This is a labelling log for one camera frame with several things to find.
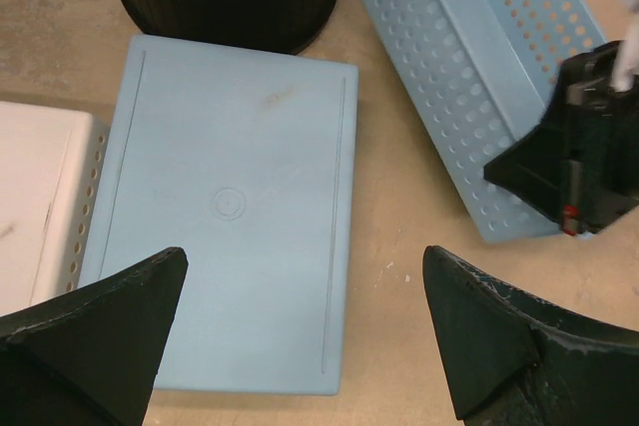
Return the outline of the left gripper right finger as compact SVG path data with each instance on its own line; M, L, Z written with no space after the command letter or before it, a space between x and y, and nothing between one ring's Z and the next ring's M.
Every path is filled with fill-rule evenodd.
M441 246L426 248L422 272L458 420L637 424L637 331L557 306Z

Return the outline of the blue perforated plastic basket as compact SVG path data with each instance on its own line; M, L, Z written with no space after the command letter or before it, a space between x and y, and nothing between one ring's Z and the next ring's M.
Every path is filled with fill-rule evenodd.
M185 251L157 388L338 392L357 94L352 64L133 37L80 281Z

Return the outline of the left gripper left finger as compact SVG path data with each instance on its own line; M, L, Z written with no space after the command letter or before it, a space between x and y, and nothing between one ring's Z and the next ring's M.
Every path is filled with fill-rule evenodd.
M3 316L2 424L142 424L187 269L169 247Z

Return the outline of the white perforated plastic basket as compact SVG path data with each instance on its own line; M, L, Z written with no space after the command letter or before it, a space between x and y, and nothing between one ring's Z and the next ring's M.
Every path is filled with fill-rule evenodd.
M86 112L2 102L2 314L76 288L108 135Z

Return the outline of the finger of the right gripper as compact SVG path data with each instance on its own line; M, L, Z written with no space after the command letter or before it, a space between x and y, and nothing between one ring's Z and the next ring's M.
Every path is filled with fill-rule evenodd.
M580 54L562 63L547 108L521 140L490 161L484 178L522 199L570 235L614 222L609 150L612 58Z

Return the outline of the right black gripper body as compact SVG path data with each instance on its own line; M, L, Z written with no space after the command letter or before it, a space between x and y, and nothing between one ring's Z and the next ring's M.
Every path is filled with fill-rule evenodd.
M610 120L596 232L638 207L638 75L631 75L629 91L617 92L610 86L620 45L619 40L602 45L603 66L597 67L599 100Z

